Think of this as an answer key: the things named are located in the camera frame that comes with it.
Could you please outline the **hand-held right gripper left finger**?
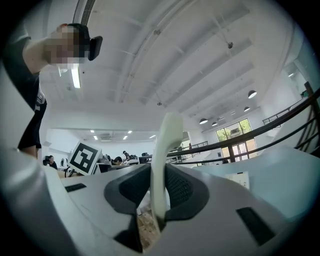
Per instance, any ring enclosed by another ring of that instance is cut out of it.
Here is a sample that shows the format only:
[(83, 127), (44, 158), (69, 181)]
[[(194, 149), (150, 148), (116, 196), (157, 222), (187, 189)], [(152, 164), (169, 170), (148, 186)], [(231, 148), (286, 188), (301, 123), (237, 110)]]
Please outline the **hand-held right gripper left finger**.
[(150, 187), (150, 165), (60, 178), (44, 167), (47, 187), (82, 256), (141, 256), (137, 208)]

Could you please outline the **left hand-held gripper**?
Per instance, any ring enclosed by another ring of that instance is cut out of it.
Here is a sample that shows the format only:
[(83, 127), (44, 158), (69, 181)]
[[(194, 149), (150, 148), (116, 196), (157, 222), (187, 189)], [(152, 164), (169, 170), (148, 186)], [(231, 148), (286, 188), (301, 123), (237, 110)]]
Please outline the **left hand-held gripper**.
[(68, 166), (84, 176), (90, 176), (95, 170), (95, 165), (102, 158), (102, 149), (84, 141), (78, 141), (72, 151)]

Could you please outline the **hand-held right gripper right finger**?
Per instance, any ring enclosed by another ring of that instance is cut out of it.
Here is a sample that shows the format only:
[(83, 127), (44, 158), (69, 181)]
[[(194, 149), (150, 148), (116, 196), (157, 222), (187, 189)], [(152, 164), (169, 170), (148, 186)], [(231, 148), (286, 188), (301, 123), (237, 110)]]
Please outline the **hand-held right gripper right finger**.
[(186, 182), (182, 203), (166, 215), (157, 256), (271, 256), (296, 224), (229, 179), (168, 164), (166, 179)]

